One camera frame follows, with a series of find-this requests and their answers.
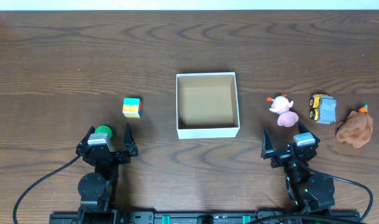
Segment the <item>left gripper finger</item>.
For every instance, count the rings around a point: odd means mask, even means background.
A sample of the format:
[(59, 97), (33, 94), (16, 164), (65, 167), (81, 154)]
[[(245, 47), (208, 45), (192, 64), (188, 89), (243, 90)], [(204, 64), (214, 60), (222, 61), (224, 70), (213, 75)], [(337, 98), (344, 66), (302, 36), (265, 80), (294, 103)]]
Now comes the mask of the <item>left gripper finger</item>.
[(90, 136), (95, 132), (95, 128), (94, 126), (91, 126), (90, 129), (88, 130), (88, 132), (86, 133), (85, 137), (82, 139), (82, 141), (80, 142), (80, 145), (81, 146), (86, 146), (88, 144), (88, 140), (90, 138)]
[(124, 138), (123, 138), (123, 145), (128, 151), (136, 151), (136, 143), (134, 141), (134, 138), (131, 134), (131, 129), (129, 123), (126, 124), (125, 132), (124, 132)]

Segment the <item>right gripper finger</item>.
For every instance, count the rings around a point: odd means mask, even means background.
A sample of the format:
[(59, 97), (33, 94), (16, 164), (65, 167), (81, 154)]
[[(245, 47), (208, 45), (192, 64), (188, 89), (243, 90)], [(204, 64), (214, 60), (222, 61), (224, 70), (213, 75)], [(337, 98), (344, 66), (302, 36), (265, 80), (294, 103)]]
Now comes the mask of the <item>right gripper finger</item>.
[(317, 138), (310, 130), (306, 128), (306, 126), (302, 123), (302, 121), (298, 121), (297, 126), (298, 126), (298, 130), (300, 134), (309, 133), (313, 136), (314, 139)]
[(262, 155), (272, 155), (273, 152), (274, 152), (273, 145), (269, 139), (267, 130), (264, 128), (263, 129), (263, 144), (262, 144), (261, 154)]

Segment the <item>green round disc toy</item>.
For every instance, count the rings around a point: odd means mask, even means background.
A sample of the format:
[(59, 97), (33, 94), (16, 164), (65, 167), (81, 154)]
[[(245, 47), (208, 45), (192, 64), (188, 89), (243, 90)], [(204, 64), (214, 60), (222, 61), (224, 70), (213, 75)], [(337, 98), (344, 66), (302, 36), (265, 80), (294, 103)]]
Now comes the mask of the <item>green round disc toy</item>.
[(110, 139), (113, 137), (113, 131), (107, 125), (102, 125), (102, 126), (97, 127), (95, 129), (95, 133), (96, 134), (107, 134)]

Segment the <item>yellow grey toy truck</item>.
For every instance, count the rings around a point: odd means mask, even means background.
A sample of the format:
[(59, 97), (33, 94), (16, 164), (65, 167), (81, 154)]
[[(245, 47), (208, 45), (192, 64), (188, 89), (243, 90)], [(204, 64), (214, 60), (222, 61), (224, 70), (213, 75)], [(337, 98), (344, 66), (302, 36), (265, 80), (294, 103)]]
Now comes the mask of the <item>yellow grey toy truck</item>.
[(336, 100), (329, 95), (314, 94), (309, 102), (311, 110), (309, 118), (319, 124), (331, 124), (335, 122)]

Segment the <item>pink pig figurine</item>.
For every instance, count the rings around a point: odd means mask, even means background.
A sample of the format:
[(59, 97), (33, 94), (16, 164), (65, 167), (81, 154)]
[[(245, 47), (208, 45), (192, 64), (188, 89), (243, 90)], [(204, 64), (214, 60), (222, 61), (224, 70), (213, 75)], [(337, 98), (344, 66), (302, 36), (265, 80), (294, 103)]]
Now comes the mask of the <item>pink pig figurine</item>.
[(269, 110), (278, 114), (278, 126), (292, 127), (299, 121), (297, 113), (291, 111), (294, 102), (289, 101), (287, 95), (279, 95), (275, 98), (267, 97), (267, 101), (271, 102)]

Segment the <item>colourful puzzle cube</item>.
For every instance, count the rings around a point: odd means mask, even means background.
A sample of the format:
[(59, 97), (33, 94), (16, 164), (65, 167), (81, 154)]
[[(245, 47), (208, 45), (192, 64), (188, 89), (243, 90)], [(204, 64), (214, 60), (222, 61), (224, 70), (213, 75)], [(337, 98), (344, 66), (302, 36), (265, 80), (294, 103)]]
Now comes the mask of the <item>colourful puzzle cube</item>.
[(140, 118), (143, 105), (139, 98), (124, 98), (122, 113), (127, 118)]

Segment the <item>brown plush toy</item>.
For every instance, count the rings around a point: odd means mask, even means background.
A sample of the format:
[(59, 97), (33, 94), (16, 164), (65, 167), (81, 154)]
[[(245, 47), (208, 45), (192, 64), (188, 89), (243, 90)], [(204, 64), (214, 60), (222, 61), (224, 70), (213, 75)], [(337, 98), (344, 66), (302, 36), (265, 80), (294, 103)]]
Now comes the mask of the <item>brown plush toy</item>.
[(361, 148), (369, 142), (373, 132), (373, 118), (368, 114), (368, 105), (351, 111), (345, 122), (337, 124), (336, 138), (340, 142)]

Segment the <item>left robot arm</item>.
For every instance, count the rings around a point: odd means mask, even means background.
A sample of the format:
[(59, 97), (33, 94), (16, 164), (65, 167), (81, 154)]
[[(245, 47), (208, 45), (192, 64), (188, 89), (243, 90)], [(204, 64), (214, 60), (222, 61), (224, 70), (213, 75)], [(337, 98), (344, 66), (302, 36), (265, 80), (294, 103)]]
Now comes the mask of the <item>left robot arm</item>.
[(81, 196), (78, 224), (128, 223), (128, 214), (115, 208), (119, 166), (129, 164), (138, 155), (138, 148), (131, 134), (130, 125), (125, 127), (122, 151), (113, 151), (108, 133), (98, 133), (91, 127), (78, 144), (76, 154), (95, 170), (84, 175), (78, 183)]

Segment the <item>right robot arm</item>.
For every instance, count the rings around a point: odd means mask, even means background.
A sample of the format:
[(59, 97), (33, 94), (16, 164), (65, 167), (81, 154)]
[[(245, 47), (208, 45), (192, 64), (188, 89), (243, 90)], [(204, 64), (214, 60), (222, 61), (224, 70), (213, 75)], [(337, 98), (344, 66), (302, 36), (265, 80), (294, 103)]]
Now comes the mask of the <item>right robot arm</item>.
[(282, 167), (291, 200), (304, 212), (317, 212), (335, 204), (334, 180), (310, 170), (308, 162), (316, 157), (320, 139), (304, 124), (298, 123), (299, 134), (286, 149), (275, 150), (267, 130), (263, 130), (262, 159), (270, 159), (271, 167)]

